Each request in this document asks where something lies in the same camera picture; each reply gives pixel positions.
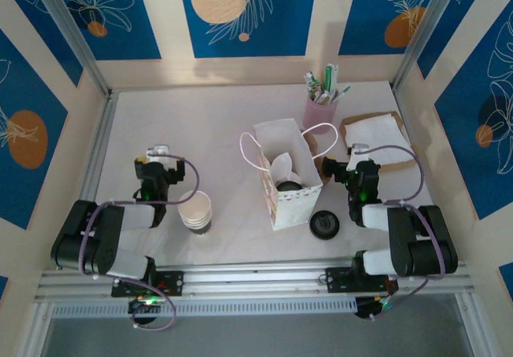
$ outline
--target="white napkin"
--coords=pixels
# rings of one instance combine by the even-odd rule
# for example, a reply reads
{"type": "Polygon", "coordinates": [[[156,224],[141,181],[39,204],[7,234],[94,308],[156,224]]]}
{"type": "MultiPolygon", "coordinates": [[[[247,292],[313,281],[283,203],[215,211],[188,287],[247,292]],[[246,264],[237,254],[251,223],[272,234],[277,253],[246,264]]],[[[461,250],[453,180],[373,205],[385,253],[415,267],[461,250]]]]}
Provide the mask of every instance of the white napkin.
{"type": "MultiPolygon", "coordinates": [[[[347,124],[345,130],[345,144],[347,147],[351,147],[355,143],[368,144],[369,148],[394,144],[412,151],[411,146],[402,135],[397,121],[391,114],[347,124]]],[[[406,162],[413,158],[410,154],[401,150],[387,148],[371,153],[370,159],[377,164],[386,165],[406,162]]]]}

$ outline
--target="vent grille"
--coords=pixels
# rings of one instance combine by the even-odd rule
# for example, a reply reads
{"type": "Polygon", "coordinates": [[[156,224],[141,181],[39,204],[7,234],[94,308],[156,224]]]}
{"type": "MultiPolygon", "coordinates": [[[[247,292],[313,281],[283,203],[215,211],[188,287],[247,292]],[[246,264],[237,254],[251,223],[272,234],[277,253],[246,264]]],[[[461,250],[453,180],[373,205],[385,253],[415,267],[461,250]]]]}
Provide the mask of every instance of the vent grille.
{"type": "MultiPolygon", "coordinates": [[[[254,300],[175,301],[179,317],[272,314],[356,313],[352,297],[254,300]]],[[[67,302],[55,304],[52,318],[126,318],[127,302],[67,302]]],[[[168,317],[169,305],[156,306],[138,317],[168,317]]]]}

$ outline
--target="cable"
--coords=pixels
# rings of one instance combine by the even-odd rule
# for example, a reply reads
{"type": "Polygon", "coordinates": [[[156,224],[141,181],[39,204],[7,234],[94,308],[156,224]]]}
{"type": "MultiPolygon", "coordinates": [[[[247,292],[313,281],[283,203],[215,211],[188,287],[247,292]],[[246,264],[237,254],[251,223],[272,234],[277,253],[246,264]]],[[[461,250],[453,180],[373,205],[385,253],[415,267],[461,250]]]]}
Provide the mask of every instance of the cable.
{"type": "Polygon", "coordinates": [[[424,187],[424,178],[425,178],[424,168],[422,167],[422,163],[421,163],[420,159],[418,158],[418,156],[415,155],[414,152],[412,152],[412,151],[410,151],[410,150],[408,150],[408,149],[406,149],[404,147],[397,146],[395,144],[386,144],[386,145],[379,146],[379,147],[376,147],[376,148],[371,148],[370,150],[355,152],[354,154],[356,154],[356,155],[365,155],[365,154],[370,154],[371,152],[375,152],[375,151],[378,151],[378,150],[383,150],[383,149],[386,149],[386,148],[395,148],[397,150],[401,150],[403,152],[407,152],[408,154],[410,154],[414,158],[415,162],[417,162],[418,170],[420,171],[420,183],[418,185],[417,191],[413,195],[411,195],[410,197],[407,197],[407,198],[404,198],[404,199],[393,199],[393,200],[390,200],[390,201],[385,201],[383,204],[384,205],[388,205],[388,206],[405,207],[408,210],[414,212],[414,214],[420,220],[420,222],[422,223],[422,225],[426,229],[428,235],[430,236],[431,242],[433,242],[434,252],[436,253],[436,257],[438,259],[438,263],[440,264],[440,274],[435,275],[435,276],[427,276],[426,279],[424,280],[424,282],[422,282],[417,288],[415,288],[414,290],[409,292],[404,297],[401,297],[398,301],[396,301],[396,303],[394,303],[394,304],[392,304],[390,306],[387,306],[386,304],[384,304],[381,313],[378,313],[376,315],[371,315],[370,316],[370,319],[372,319],[373,321],[377,317],[379,317],[381,315],[384,315],[393,306],[401,305],[409,297],[411,297],[414,294],[418,293],[420,290],[422,290],[427,285],[427,283],[430,280],[440,280],[440,279],[442,279],[442,278],[444,278],[446,276],[446,265],[445,265],[445,262],[443,261],[442,249],[440,249],[440,245],[438,244],[438,241],[436,239],[436,236],[434,235],[434,232],[433,232],[431,226],[429,225],[429,223],[427,222],[425,217],[421,214],[421,212],[416,207],[414,207],[413,205],[409,205],[407,203],[404,203],[406,201],[411,201],[415,197],[417,197],[418,194],[420,194],[420,192],[422,191],[422,188],[424,187]]]}
{"type": "MultiPolygon", "coordinates": [[[[85,255],[85,252],[86,252],[87,240],[89,239],[89,233],[91,232],[93,224],[95,223],[95,220],[98,217],[99,213],[103,209],[105,209],[107,206],[112,206],[112,205],[114,205],[114,206],[123,206],[123,205],[180,205],[182,203],[185,203],[185,202],[189,201],[192,197],[194,197],[194,195],[198,191],[198,188],[200,187],[200,174],[198,173],[198,170],[196,169],[194,164],[192,164],[189,160],[187,160],[187,159],[185,159],[185,158],[183,158],[181,156],[168,155],[168,154],[151,154],[149,156],[166,157],[166,158],[172,158],[172,159],[177,159],[177,160],[183,160],[186,164],[188,164],[192,168],[192,171],[196,174],[196,185],[194,186],[194,189],[192,190],[191,195],[189,195],[187,198],[185,198],[185,199],[183,199],[181,201],[108,201],[108,202],[103,202],[101,205],[96,207],[95,211],[91,215],[91,218],[89,218],[89,222],[87,223],[87,226],[86,226],[86,228],[84,230],[82,242],[80,244],[80,250],[79,250],[79,272],[82,275],[89,275],[89,273],[87,273],[85,271],[84,267],[83,267],[84,255],[85,255]]],[[[155,288],[154,286],[152,286],[152,285],[150,285],[150,284],[148,284],[146,282],[142,282],[142,281],[139,281],[137,279],[133,279],[133,278],[120,278],[118,276],[110,275],[110,274],[105,274],[105,275],[107,275],[108,277],[112,277],[114,279],[119,279],[120,281],[123,281],[123,282],[126,282],[126,283],[130,283],[132,285],[137,285],[137,286],[141,286],[141,287],[144,287],[146,289],[149,289],[149,290],[153,291],[154,293],[158,294],[160,297],[163,297],[171,305],[171,307],[173,309],[173,316],[171,318],[171,321],[169,321],[169,323],[167,323],[166,325],[163,325],[162,327],[142,327],[142,326],[140,326],[135,321],[135,311],[134,311],[134,313],[132,314],[132,316],[130,318],[130,320],[134,324],[134,328],[141,329],[143,331],[163,331],[165,329],[168,329],[169,327],[171,327],[175,323],[176,307],[173,304],[172,300],[164,292],[160,291],[159,289],[155,288]]]]}

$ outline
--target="white table surface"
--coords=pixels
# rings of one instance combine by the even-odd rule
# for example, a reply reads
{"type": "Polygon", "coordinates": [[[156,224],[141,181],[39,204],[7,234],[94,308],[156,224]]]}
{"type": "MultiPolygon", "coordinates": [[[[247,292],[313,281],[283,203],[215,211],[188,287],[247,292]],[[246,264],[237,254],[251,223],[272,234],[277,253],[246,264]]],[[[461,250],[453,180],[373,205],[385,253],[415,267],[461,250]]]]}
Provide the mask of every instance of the white table surface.
{"type": "MultiPolygon", "coordinates": [[[[139,188],[134,159],[155,144],[168,144],[172,154],[185,156],[200,172],[200,190],[212,200],[212,228],[195,235],[182,225],[175,206],[159,227],[122,233],[120,248],[156,260],[157,265],[199,265],[269,262],[353,256],[361,249],[388,247],[388,234],[357,227],[348,215],[344,185],[323,187],[314,211],[337,214],[341,229],[329,241],[315,238],[308,224],[273,231],[256,169],[241,157],[239,136],[268,120],[295,118],[301,127],[304,85],[182,87],[159,91],[123,92],[115,113],[97,201],[130,199],[139,188]]],[[[367,112],[398,111],[387,82],[353,83],[338,105],[333,123],[367,112]]],[[[334,132],[316,136],[319,152],[334,132]]],[[[256,152],[248,142],[247,155],[256,152]]],[[[342,141],[330,152],[348,160],[342,141]]],[[[172,185],[169,200],[192,189],[195,178],[186,167],[184,182],[172,185]]],[[[381,174],[379,197],[408,197],[418,187],[416,167],[381,174]]],[[[427,189],[413,200],[430,204],[427,189]]]]}

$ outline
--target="pen holder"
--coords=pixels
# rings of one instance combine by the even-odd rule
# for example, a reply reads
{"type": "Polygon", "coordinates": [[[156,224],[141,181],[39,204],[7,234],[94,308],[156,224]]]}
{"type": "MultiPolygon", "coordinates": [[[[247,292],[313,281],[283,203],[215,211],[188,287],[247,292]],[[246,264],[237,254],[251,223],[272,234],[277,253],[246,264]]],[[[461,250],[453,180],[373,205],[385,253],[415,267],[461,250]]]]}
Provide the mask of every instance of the pen holder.
{"type": "MultiPolygon", "coordinates": [[[[306,109],[305,116],[303,117],[303,127],[308,129],[316,124],[331,123],[333,116],[337,110],[338,102],[323,106],[314,103],[309,96],[306,96],[306,109]]],[[[315,135],[326,134],[329,131],[329,126],[320,126],[314,128],[311,132],[315,135]]]]}

